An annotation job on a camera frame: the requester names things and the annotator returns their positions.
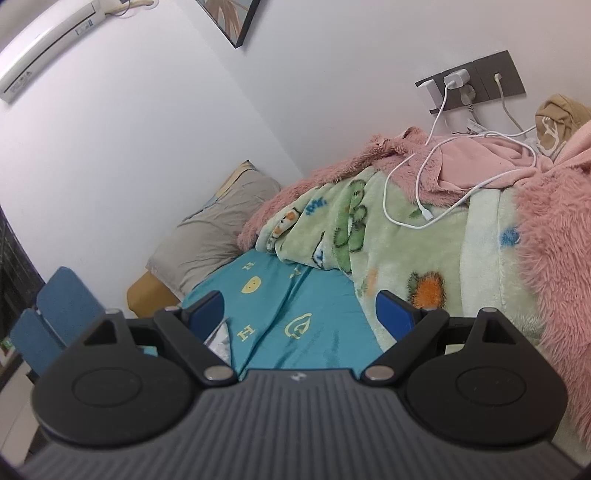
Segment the pink fluffy blanket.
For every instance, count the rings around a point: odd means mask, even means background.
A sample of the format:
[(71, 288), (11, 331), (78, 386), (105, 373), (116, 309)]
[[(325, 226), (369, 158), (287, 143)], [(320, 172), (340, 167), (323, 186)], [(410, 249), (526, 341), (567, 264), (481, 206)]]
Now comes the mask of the pink fluffy blanket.
[(263, 204), (238, 236), (256, 249), (266, 221), (308, 189), (339, 183), (373, 167), (416, 204), (426, 225), (479, 191), (511, 189), (523, 283), (534, 293), (544, 330), (534, 344), (564, 380), (569, 417), (581, 441), (590, 439), (590, 130), (583, 127), (559, 156), (533, 154), (498, 136), (452, 141), (412, 127), (374, 137), (352, 158), (315, 170)]

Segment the white air conditioner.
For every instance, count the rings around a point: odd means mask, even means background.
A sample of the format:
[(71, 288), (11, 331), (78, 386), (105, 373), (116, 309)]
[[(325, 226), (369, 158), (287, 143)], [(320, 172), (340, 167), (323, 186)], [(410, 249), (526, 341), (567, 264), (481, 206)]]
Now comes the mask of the white air conditioner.
[(10, 104), (55, 58), (100, 25), (127, 14), (137, 1), (58, 1), (1, 51), (1, 100)]

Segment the mustard yellow headboard cushion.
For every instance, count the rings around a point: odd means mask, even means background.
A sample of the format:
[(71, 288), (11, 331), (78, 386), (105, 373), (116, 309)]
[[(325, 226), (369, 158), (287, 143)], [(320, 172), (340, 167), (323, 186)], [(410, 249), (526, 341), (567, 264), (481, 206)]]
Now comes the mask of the mustard yellow headboard cushion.
[(147, 318), (157, 310), (178, 305), (180, 300), (154, 275), (145, 271), (126, 292), (127, 306), (138, 318)]

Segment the dark wall socket panel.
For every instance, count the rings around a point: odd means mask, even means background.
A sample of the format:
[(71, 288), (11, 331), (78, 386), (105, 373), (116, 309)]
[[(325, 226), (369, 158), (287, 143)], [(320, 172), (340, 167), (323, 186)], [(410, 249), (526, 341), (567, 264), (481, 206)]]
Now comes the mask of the dark wall socket panel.
[(438, 91), (440, 96), (443, 97), (445, 89), (444, 78), (462, 69), (467, 70), (470, 75), (469, 84), (476, 92), (475, 104), (501, 99), (500, 91), (495, 81), (496, 74), (501, 75), (501, 86), (506, 98), (526, 94), (526, 89), (514, 60), (510, 52), (504, 50), (417, 81), (415, 86), (421, 93), (426, 94), (426, 99), (432, 101), (429, 107), (432, 114), (437, 112), (441, 103), (436, 104), (435, 101), (438, 99), (438, 96), (433, 97), (431, 93)]

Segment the dark window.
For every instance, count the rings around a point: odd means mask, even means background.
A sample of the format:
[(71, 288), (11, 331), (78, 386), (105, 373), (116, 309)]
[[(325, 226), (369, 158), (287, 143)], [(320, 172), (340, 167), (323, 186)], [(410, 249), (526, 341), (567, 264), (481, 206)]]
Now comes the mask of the dark window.
[(19, 242), (4, 211), (0, 214), (1, 264), (1, 353), (8, 353), (11, 329), (45, 285), (41, 275)]

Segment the grey pillow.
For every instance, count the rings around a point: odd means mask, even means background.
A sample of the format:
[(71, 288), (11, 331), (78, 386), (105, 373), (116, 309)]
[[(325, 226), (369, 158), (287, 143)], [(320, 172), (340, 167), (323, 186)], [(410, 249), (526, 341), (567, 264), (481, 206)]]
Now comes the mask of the grey pillow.
[(242, 255), (238, 235), (280, 183), (256, 168), (236, 169), (202, 208), (187, 216), (156, 248), (146, 269), (177, 298)]

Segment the green cartoon fleece blanket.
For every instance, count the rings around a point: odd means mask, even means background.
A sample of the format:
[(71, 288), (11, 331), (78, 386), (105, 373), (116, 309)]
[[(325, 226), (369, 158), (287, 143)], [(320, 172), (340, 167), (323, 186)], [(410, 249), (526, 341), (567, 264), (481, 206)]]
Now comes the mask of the green cartoon fleece blanket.
[(266, 221), (256, 250), (347, 275), (382, 349), (396, 342), (377, 318), (382, 290), (454, 316), (495, 307), (539, 344), (544, 325), (521, 278), (513, 190), (485, 189), (451, 213), (432, 211), (439, 220), (428, 226), (405, 192), (369, 167), (298, 195)]

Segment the teal patterned bed sheet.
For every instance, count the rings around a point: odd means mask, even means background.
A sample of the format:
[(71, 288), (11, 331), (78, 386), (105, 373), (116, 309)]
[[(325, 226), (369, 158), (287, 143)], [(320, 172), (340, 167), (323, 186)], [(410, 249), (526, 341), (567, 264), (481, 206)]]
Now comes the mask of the teal patterned bed sheet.
[(211, 291), (224, 299), (231, 367), (239, 376), (250, 369), (360, 373), (382, 354), (353, 282), (338, 270), (250, 250), (195, 286), (183, 306)]

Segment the black framed picture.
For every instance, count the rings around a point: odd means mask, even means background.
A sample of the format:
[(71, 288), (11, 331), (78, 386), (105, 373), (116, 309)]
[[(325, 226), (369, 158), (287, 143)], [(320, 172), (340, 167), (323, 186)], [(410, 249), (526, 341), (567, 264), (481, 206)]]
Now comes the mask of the black framed picture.
[(259, 0), (197, 0), (235, 49), (242, 47)]

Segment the blue covered chair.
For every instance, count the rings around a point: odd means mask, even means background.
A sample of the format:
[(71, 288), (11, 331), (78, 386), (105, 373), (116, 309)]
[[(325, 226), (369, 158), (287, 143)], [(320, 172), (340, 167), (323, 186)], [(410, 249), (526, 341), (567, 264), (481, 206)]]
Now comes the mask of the blue covered chair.
[(103, 313), (74, 271), (60, 267), (38, 293), (35, 306), (20, 315), (9, 338), (31, 370), (42, 376)]

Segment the white shirt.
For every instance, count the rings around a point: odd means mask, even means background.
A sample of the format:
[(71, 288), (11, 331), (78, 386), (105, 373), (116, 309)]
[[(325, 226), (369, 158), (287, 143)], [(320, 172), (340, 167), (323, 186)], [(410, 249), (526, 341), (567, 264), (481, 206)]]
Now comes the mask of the white shirt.
[(211, 332), (204, 345), (214, 352), (214, 354), (224, 361), (225, 364), (231, 366), (231, 347), (228, 332), (228, 319), (224, 318), (215, 329)]

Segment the white charger plug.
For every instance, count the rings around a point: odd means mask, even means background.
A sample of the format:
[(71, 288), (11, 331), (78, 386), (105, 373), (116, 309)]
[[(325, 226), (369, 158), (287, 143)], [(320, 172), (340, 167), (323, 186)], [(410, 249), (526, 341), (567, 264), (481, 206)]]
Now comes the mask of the white charger plug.
[(462, 68), (449, 73), (444, 77), (443, 82), (448, 90), (460, 89), (470, 82), (470, 73), (467, 69)]

